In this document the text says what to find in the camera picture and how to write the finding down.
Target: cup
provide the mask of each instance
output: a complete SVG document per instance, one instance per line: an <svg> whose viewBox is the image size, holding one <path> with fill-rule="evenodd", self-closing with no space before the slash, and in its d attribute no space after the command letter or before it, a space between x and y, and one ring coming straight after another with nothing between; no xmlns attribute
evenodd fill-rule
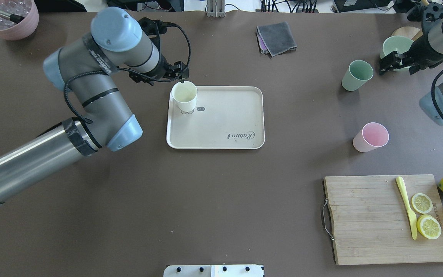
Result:
<svg viewBox="0 0 443 277"><path fill-rule="evenodd" d="M367 123L353 139L353 146L360 152L383 147L389 141L387 129L376 122Z"/></svg>
<svg viewBox="0 0 443 277"><path fill-rule="evenodd" d="M356 60L350 63L341 86L348 91L355 91L374 76L374 69L369 63Z"/></svg>
<svg viewBox="0 0 443 277"><path fill-rule="evenodd" d="M23 14L21 14L20 11L15 12L13 9L10 10L14 14L24 16L25 19L12 27L0 30L0 38L6 40L18 40L30 36L35 31L38 25L39 16L37 6L33 0L0 0L0 2L5 5L18 5L17 9L23 8L23 10L25 10L25 7L28 8L26 5L30 5L30 10L27 9L28 13L23 12Z"/></svg>
<svg viewBox="0 0 443 277"><path fill-rule="evenodd" d="M411 48L413 40L402 35L393 35L387 38L382 44L382 49L380 49L380 58L385 57L392 51L398 51L398 54L403 54ZM393 69L397 72L409 71L410 67Z"/></svg>
<svg viewBox="0 0 443 277"><path fill-rule="evenodd" d="M197 88L195 84L189 81L179 82L172 87L170 93L182 114L192 114L194 112L197 102Z"/></svg>

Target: cutting board handle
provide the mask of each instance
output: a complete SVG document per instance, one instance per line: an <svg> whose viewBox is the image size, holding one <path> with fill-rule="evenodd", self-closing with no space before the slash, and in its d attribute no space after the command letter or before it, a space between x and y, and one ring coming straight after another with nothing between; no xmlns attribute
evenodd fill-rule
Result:
<svg viewBox="0 0 443 277"><path fill-rule="evenodd" d="M334 236L331 233L331 226L329 226L329 230L326 227L326 216L325 216L325 212L324 212L324 208L327 207L327 212L329 214L329 218L331 217L330 212L329 212L329 200L327 198L325 198L324 201L324 205L322 206L322 212L321 212L321 217L322 217L322 226L324 227L324 230L326 230L327 234L329 235L329 238L331 239L331 241L334 241Z"/></svg>

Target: blue joint cap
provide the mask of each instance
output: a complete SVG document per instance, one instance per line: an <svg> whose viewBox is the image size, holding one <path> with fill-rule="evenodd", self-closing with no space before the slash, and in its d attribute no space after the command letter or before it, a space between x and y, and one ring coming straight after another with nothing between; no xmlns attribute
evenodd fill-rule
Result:
<svg viewBox="0 0 443 277"><path fill-rule="evenodd" d="M124 52L137 46L143 30L134 18L118 7L108 7L92 19L92 37L103 49Z"/></svg>
<svg viewBox="0 0 443 277"><path fill-rule="evenodd" d="M443 95L438 89L438 87L435 87L435 100L437 102L438 108L440 108L440 111L443 114ZM423 96L420 99L419 102L421 110L430 118L432 119L436 124L443 126L443 119L438 114L434 102L432 101L432 93L429 92L425 96Z"/></svg>
<svg viewBox="0 0 443 277"><path fill-rule="evenodd" d="M118 151L135 142L141 135L143 135L143 130L133 114L109 141L107 147L113 152Z"/></svg>
<svg viewBox="0 0 443 277"><path fill-rule="evenodd" d="M62 47L56 52L45 58L43 67L44 74L51 83L58 88L60 91L65 89L65 82L63 76L61 76L61 71L59 70L59 53L63 49Z"/></svg>

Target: brown tabletop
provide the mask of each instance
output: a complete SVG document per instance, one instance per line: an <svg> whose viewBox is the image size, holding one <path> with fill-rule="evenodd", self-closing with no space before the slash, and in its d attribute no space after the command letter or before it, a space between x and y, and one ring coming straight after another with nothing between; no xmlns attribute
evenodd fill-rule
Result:
<svg viewBox="0 0 443 277"><path fill-rule="evenodd" d="M67 119L42 62L89 31L94 13L41 14L26 39L0 39L0 156ZM257 150L176 150L166 141L172 83L114 77L144 135L102 149L0 207L0 276L162 276L167 265L261 264L269 277L443 276L443 263L337 266L321 223L330 175L443 177L443 127L418 100L443 65L415 75L377 74L381 43L404 15L135 13L181 25L192 43L190 81L256 86L266 142ZM287 21L297 51L259 53L257 25ZM186 61L179 30L162 36L171 63ZM340 86L348 64L375 76L358 91ZM389 143L368 153L351 140L367 122Z"/></svg>

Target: gray cloth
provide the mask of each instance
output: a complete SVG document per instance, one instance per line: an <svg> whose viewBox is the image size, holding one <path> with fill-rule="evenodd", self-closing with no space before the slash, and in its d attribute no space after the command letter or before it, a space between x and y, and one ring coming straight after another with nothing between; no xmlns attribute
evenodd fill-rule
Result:
<svg viewBox="0 0 443 277"><path fill-rule="evenodd" d="M269 54L273 57L297 48L290 25L286 21L272 25L257 26L257 33L264 42Z"/></svg>

